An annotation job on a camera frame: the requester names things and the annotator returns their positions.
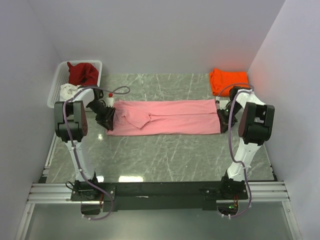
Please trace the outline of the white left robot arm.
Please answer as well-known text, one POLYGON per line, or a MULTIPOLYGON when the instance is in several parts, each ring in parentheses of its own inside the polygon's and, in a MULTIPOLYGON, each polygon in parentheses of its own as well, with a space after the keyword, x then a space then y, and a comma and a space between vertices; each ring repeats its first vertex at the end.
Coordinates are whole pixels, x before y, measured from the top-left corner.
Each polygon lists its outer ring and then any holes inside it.
POLYGON ((88 201, 100 195, 96 172, 92 167, 86 150, 85 137, 88 134, 86 108, 95 113, 95 121, 104 129, 114 129, 116 109, 105 103, 104 90, 97 86, 82 87, 65 101, 54 104, 54 127, 57 137, 66 145, 75 170, 72 190, 82 193, 88 201))

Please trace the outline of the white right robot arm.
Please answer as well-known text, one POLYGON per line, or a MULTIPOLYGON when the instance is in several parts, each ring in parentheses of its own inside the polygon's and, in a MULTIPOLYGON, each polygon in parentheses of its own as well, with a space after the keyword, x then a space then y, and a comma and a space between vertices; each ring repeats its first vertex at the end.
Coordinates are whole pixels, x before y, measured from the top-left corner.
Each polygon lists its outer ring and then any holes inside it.
POLYGON ((220 132, 228 133, 228 146, 232 163, 221 179, 219 193, 230 200, 245 191, 247 171, 254 156, 272 135, 275 107, 265 104, 247 87, 234 86, 229 91, 230 101, 225 108, 217 108, 220 132), (236 114, 243 110, 239 125, 240 142, 233 153, 231 129, 237 123, 236 114))

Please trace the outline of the pink t shirt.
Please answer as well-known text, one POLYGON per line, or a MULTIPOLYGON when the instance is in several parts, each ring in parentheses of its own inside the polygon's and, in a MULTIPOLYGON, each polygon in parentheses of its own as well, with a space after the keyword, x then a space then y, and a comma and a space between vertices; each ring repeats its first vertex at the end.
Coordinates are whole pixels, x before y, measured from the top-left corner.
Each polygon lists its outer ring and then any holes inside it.
POLYGON ((214 135, 221 133, 216 102, 209 100, 114 103, 109 136, 214 135))

